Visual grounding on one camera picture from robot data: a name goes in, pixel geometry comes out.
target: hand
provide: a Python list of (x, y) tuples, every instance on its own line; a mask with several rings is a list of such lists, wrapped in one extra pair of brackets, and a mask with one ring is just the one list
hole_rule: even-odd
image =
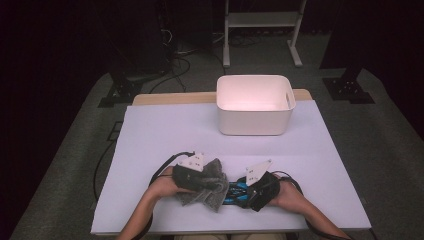
[(161, 175), (149, 186), (146, 194), (152, 194), (157, 200), (163, 197), (170, 197), (177, 192), (191, 192), (190, 190), (179, 188), (172, 179), (173, 167), (167, 167)]
[(280, 182), (280, 192), (269, 204), (279, 206), (287, 211), (305, 213), (312, 205), (296, 187), (286, 181)]

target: gray towel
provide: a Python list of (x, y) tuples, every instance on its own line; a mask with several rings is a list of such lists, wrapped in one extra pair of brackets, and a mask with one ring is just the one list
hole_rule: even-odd
[(225, 200), (229, 187), (227, 175), (222, 172), (222, 165), (218, 158), (206, 164), (203, 168), (203, 173), (206, 177), (202, 178), (201, 181), (217, 184), (218, 187), (216, 189), (203, 189), (195, 193), (177, 193), (176, 197), (183, 206), (193, 202), (202, 202), (214, 212), (218, 212), (219, 207)]

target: gray carpet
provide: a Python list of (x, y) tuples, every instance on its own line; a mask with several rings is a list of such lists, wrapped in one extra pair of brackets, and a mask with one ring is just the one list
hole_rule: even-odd
[[(358, 81), (375, 104), (331, 99), (322, 78), (339, 77), (343, 69), (318, 69), (328, 38), (319, 34), (299, 36), (297, 48), (304, 64), (301, 68), (294, 67), (291, 60), (285, 42), (288, 36), (255, 38), (255, 45), (230, 48), (231, 67), (225, 69), (226, 74), (279, 74), (286, 76), (293, 88), (308, 89), (379, 239), (424, 239), (424, 143), (390, 100), (382, 83), (366, 70)], [(219, 58), (221, 51), (221, 47), (215, 49)], [(215, 91), (216, 80), (224, 74), (217, 57), (198, 52), (184, 59), (190, 62), (190, 70), (180, 77), (186, 90)], [(184, 61), (174, 62), (176, 73), (186, 67)], [(142, 92), (149, 92), (159, 81), (146, 83)], [(12, 239), (111, 238), (90, 235), (95, 208), (93, 174), (109, 145), (108, 134), (116, 121), (123, 120), (127, 106), (97, 108), (111, 85), (106, 74), (87, 96)], [(170, 80), (154, 92), (181, 91), (177, 81)], [(107, 176), (113, 149), (114, 145), (99, 166), (98, 192)], [(350, 233), (357, 239), (373, 239), (368, 231)], [(302, 232), (300, 239), (316, 237)]]

